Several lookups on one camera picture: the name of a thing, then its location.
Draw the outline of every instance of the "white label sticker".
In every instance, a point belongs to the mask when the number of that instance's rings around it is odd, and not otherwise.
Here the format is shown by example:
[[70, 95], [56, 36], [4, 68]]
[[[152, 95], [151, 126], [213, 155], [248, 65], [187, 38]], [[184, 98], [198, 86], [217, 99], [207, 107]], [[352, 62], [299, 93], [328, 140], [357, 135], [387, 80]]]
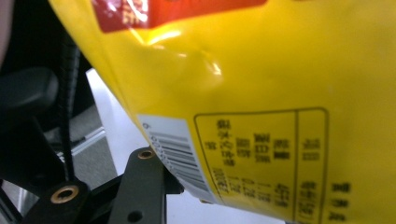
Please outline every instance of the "white label sticker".
[[191, 140], [186, 120], [138, 115], [151, 146], [168, 170], [195, 197], [216, 203]]

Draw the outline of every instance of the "black metal frame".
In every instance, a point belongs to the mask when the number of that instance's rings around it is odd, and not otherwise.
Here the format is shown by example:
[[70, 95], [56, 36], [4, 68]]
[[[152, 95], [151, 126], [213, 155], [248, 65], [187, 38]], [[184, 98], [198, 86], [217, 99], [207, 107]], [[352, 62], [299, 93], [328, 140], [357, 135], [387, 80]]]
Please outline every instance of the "black metal frame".
[[[60, 189], [75, 186], [78, 195], [65, 203], [52, 198]], [[80, 181], [63, 182], [48, 190], [22, 223], [166, 223], [166, 194], [179, 194], [183, 187], [147, 147], [134, 151], [123, 176], [90, 191]]]

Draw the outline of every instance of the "nutrition label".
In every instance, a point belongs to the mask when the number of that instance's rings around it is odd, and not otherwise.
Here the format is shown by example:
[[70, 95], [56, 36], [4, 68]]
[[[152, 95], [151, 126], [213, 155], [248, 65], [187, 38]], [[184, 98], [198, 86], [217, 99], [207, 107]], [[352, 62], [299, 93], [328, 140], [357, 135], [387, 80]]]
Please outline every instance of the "nutrition label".
[[197, 115], [214, 193], [229, 206], [320, 223], [328, 119], [323, 108]]

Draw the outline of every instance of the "snack bag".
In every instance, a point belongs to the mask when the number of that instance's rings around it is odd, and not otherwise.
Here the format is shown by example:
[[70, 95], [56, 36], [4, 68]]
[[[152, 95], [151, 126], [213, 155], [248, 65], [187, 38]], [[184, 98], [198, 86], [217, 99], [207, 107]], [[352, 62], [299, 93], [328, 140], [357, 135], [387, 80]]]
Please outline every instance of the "snack bag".
[[50, 2], [196, 197], [396, 222], [396, 1]]

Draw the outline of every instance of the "red printed logo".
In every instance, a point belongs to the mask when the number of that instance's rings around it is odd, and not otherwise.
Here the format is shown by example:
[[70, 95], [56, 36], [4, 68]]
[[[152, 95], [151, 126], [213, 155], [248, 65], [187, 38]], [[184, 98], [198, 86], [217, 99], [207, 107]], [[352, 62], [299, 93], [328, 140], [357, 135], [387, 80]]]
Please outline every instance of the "red printed logo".
[[267, 0], [92, 0], [104, 33], [263, 5]]

